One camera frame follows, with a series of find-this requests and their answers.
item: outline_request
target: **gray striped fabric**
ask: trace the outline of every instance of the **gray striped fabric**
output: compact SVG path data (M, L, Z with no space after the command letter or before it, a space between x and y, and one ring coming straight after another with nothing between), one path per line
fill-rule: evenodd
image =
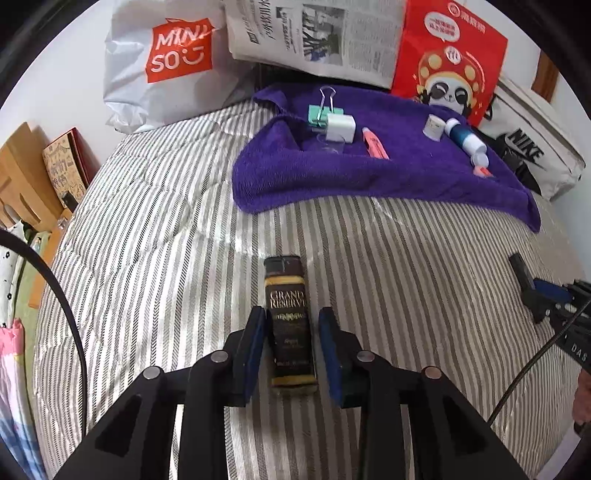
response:
M303 257L313 318L332 305L364 347L401 368L440 366L490 414L551 334L522 306L508 255L558 283L582 276L550 204L538 199L537 235L504 213L400 199L328 197L246 215L232 201L232 164L273 114L244 102L130 135L80 204L53 270L86 350L90 426L145 367L192 365L242 328L264 304L263 259L278 254ZM47 290L38 324L35 421L55 474L80 440L80 368ZM353 479L359 412L331 404L319 342L316 354L319 393L280 398L265 351L252 403L226 412L231 478ZM529 475L570 423L578 370L553 348L495 423Z

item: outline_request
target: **green binder clip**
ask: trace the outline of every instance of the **green binder clip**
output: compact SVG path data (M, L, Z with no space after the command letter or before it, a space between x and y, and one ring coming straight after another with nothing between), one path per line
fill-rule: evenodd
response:
M330 108L324 106L326 96L324 90L331 90L330 92ZM335 108L333 104L333 97L336 94L336 90L331 86L324 85L320 87L320 93L322 94L322 101L320 105L308 105L308 123L312 127L326 128L326 114L336 113L337 115L343 115L345 111L342 108Z

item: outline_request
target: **phone charger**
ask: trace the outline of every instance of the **phone charger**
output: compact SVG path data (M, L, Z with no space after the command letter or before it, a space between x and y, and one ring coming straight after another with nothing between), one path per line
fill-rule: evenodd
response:
M326 139L330 142L339 142L341 138L345 143L353 143L355 136L355 118L351 115L338 115L327 113L326 115Z

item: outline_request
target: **blue gripper pad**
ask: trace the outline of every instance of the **blue gripper pad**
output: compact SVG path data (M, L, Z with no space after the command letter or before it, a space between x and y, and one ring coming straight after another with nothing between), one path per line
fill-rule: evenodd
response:
M318 317L320 345L326 365L326 375L329 381L331 398L338 404L343 404L343 375L342 366L336 354L336 344L332 336L330 323L335 321L332 309L323 308Z
M256 387L258 380L259 366L261 365L262 347L265 342L265 310L259 310L259 316L256 321L256 329L252 339L251 348L248 352L248 360L246 361L246 371L244 380L244 396L246 403L252 397L252 393Z
M573 300L573 296L566 288L559 287L554 283L534 278L534 285L539 293L556 303L565 304L570 303Z

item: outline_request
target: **white wall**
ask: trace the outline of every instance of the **white wall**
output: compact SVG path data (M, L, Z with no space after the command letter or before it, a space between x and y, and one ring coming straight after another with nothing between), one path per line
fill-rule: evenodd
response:
M579 254L587 279L591 280L591 120L562 76L552 105L587 163L578 185L553 204Z
M123 137L105 125L102 100L111 11L112 0L99 0L33 61L0 109L0 145L25 121L49 141L76 127L98 163L107 159Z
M486 0L463 0L461 3L507 38L503 73L519 86L529 89L538 69L540 58L538 45L504 13Z

